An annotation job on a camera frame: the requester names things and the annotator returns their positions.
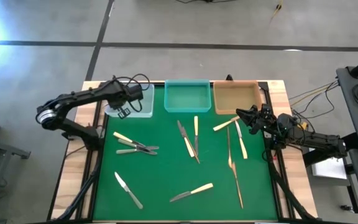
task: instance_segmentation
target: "green table surface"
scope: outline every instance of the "green table surface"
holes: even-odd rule
[[[243,159],[236,126],[234,123],[228,126],[232,161],[236,163],[244,203],[241,209],[234,174],[227,161],[227,129],[213,131],[213,127],[233,115],[217,115],[213,98],[207,113],[168,113],[163,105],[163,86],[155,87],[154,97],[151,118],[109,118],[94,220],[276,220],[269,170],[261,157],[264,151],[262,133],[251,135],[245,124],[239,122],[248,153],[248,159]],[[177,120],[180,120],[194,145],[195,115],[199,119],[201,164],[190,157],[177,126]],[[112,135],[115,131],[146,146],[159,146],[158,155],[143,152],[116,154],[116,150],[130,147],[118,143]],[[119,185],[114,172],[143,204],[142,210]],[[180,193],[208,183],[213,183],[214,187],[169,202]]]

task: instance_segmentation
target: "clear plastic bin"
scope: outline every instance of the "clear plastic bin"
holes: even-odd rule
[[[131,83],[128,86],[131,87],[134,85],[137,85],[137,84]],[[140,85],[144,89],[144,88],[147,88],[147,85],[149,85],[149,84],[142,83]],[[140,102],[142,103],[142,107],[143,107],[141,112],[134,111],[128,102],[122,107],[123,109],[128,108],[129,111],[131,112],[131,114],[127,118],[151,118],[153,116],[153,105],[154,105],[154,85],[153,84],[150,84],[150,87],[147,90],[143,91],[143,100],[141,100]],[[132,105],[137,110],[140,108],[138,101],[133,101]],[[104,112],[113,118],[118,118],[118,110],[111,109],[109,105],[106,106],[106,109],[104,110]]]
[[[213,91],[217,114],[236,114],[236,109],[249,110],[252,105],[259,110],[262,107],[257,81],[215,81]]]
[[[170,113],[205,113],[211,109],[209,80],[166,80],[164,107]]]

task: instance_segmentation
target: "wire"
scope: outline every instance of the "wire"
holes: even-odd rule
[[[210,3],[220,3],[220,2],[229,2],[229,1],[237,1],[237,0],[211,1]]]
[[[299,95],[293,96],[293,97],[289,98],[289,100],[292,100],[292,99],[294,99],[294,98],[296,98],[296,97],[299,97],[299,96],[303,96],[303,95],[305,95],[305,94],[307,94],[307,93],[310,93],[311,91],[315,91],[315,90],[321,89],[321,88],[323,88],[323,87],[329,86],[331,83],[332,83],[332,82],[327,83],[327,84],[325,84],[325,85],[322,85],[322,86],[320,86],[320,87],[317,87],[317,88],[315,88],[315,89],[306,91],[306,92],[301,93],[301,94],[299,94]]]
[[[335,88],[338,87],[338,86],[339,86],[339,84],[336,83],[336,84],[333,85],[332,87],[328,88],[328,91],[331,91],[331,90],[335,89]],[[304,112],[308,109],[308,107],[309,107],[309,105],[311,104],[311,102],[313,102],[313,100],[315,100],[315,99],[317,99],[319,96],[321,96],[321,94],[323,94],[323,93],[319,93],[319,94],[317,94],[316,96],[314,96],[314,97],[309,101],[309,103],[306,105],[306,108],[305,108],[303,111],[299,112],[299,114],[304,113]]]
[[[327,94],[327,92],[328,92],[328,90],[329,90],[329,87],[331,87],[331,85],[328,86],[328,88],[327,88],[326,91],[325,91],[325,94],[326,94],[326,98],[327,98],[329,104],[330,104],[333,108],[332,108],[331,110],[327,111],[327,112],[324,112],[324,113],[321,113],[321,114],[319,114],[319,115],[312,116],[312,117],[309,117],[309,118],[305,118],[305,119],[317,118],[317,117],[319,117],[319,116],[322,116],[322,115],[324,115],[324,114],[328,114],[329,112],[335,110],[335,106],[333,105],[333,103],[331,102],[331,100],[329,100],[328,94]]]
[[[187,1],[187,2],[185,2],[185,1],[181,1],[181,0],[175,0],[175,1],[177,1],[177,2],[181,2],[181,3],[183,3],[183,4],[187,4],[187,3],[194,2],[194,1],[202,1],[202,0],[190,0],[190,1]]]
[[[272,18],[270,19],[270,22],[272,22],[273,18],[277,15],[279,10],[283,7],[283,2],[284,2],[284,0],[281,0],[280,4],[276,5],[276,10],[274,10]]]
[[[333,85],[333,83],[336,83],[336,82],[337,82],[337,81],[333,81],[332,83],[329,84],[328,87],[320,88],[319,90],[316,90],[316,91],[314,91],[314,92],[312,92],[312,93],[310,93],[310,94],[304,96],[302,99],[300,99],[300,100],[296,101],[295,103],[291,104],[291,106],[294,106],[295,104],[301,102],[302,100],[306,99],[307,97],[309,97],[309,96],[311,96],[311,95],[314,95],[314,94],[316,94],[316,93],[322,93],[322,92],[325,91],[325,90],[329,90],[329,87],[331,87],[331,86]]]
[[[182,1],[182,0],[175,0],[175,1],[180,2],[180,3],[187,4],[187,3],[191,3],[191,2],[195,2],[195,1],[205,1],[205,2],[207,2],[207,3],[220,3],[220,2],[229,2],[229,1],[237,1],[237,0],[222,0],[222,1],[214,1],[214,0],[212,0],[212,1],[206,1],[206,0],[189,0],[189,1],[187,1],[187,2]]]
[[[103,127],[103,125],[99,124],[99,125],[97,125],[96,128],[100,128],[100,127]],[[100,132],[99,138],[101,138],[101,136],[103,136],[102,133],[103,133],[103,129],[102,129],[102,131]],[[76,153],[76,152],[78,152],[79,150],[81,150],[81,149],[83,149],[83,148],[85,148],[85,147],[86,147],[86,146],[79,147],[78,149],[75,149],[74,151],[68,153],[68,154],[65,156],[65,159],[66,159],[69,155],[71,155],[71,154],[73,154],[73,153]]]
[[[150,79],[149,79],[146,75],[144,75],[144,74],[139,73],[139,74],[134,75],[132,78],[129,78],[129,77],[119,77],[119,78],[117,78],[117,79],[120,79],[120,78],[128,78],[129,81],[128,81],[128,83],[127,83],[125,86],[128,86],[128,85],[130,84],[130,82],[135,81],[140,87],[142,87],[142,85],[141,85],[137,80],[134,79],[134,78],[136,78],[136,77],[138,77],[138,76],[143,76],[143,77],[145,77],[145,79],[147,80],[147,84],[148,84],[148,85],[147,85],[147,88],[142,89],[142,90],[143,90],[143,91],[148,90],[148,89],[150,88]]]
[[[292,109],[292,111],[299,117],[299,120],[302,120],[302,118],[303,118],[303,119],[305,119],[305,120],[308,122],[308,124],[310,124],[311,128],[313,129],[313,133],[316,132],[316,130],[314,129],[313,125],[311,124],[311,122],[309,121],[308,118],[304,117],[302,114],[299,114],[299,113],[298,113],[296,110],[294,110],[294,109]]]
[[[302,150],[300,147],[298,147],[298,146],[294,146],[294,145],[292,145],[292,144],[287,144],[287,146],[291,146],[291,147],[293,147],[293,148],[295,148],[295,149],[297,149],[297,150],[303,152],[303,150]]]

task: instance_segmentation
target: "knife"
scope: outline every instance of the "knife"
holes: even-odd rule
[[[192,195],[192,194],[195,194],[195,193],[198,193],[198,192],[202,192],[204,190],[212,188],[213,186],[214,185],[212,183],[206,184],[206,185],[201,186],[201,187],[199,187],[199,188],[197,188],[195,190],[188,191],[188,192],[182,193],[180,195],[177,195],[177,196],[173,197],[169,202],[174,202],[174,201],[179,200],[181,198],[184,198],[186,196],[189,196],[189,195]]]
[[[236,124],[236,128],[237,128],[237,133],[239,133],[239,139],[240,139],[240,146],[241,146],[241,151],[242,151],[242,156],[244,159],[247,159],[248,158],[248,155],[247,155],[247,150],[246,150],[246,147],[244,145],[244,143],[242,142],[242,134],[241,134],[241,129],[240,129],[240,126],[239,126],[239,123],[236,121],[234,121],[235,124]]]
[[[116,175],[116,179],[118,180],[119,184],[121,185],[121,187],[129,193],[129,195],[132,197],[133,201],[135,202],[135,204],[137,205],[137,207],[139,209],[143,208],[143,205],[141,204],[141,202],[135,197],[135,195],[131,192],[131,190],[129,190],[127,184],[125,184],[125,182],[121,179],[121,177],[118,175],[117,172],[114,172],[114,174]]]
[[[179,120],[178,120],[178,127],[179,127],[179,130],[180,130],[181,136],[185,139],[187,151],[189,152],[190,157],[194,157],[193,149],[191,148],[190,142],[189,142],[189,140],[188,140],[188,138],[187,138],[186,131],[185,131],[185,129],[182,127],[182,125],[180,124],[180,121],[179,121]]]
[[[194,130],[195,130],[195,136],[194,136],[194,145],[195,145],[195,152],[198,156],[198,116],[194,116]]]

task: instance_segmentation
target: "orange object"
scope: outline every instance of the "orange object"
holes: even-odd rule
[[[215,81],[213,91],[217,114],[236,114],[236,109],[249,110],[252,105],[259,110],[262,107],[257,81]]]

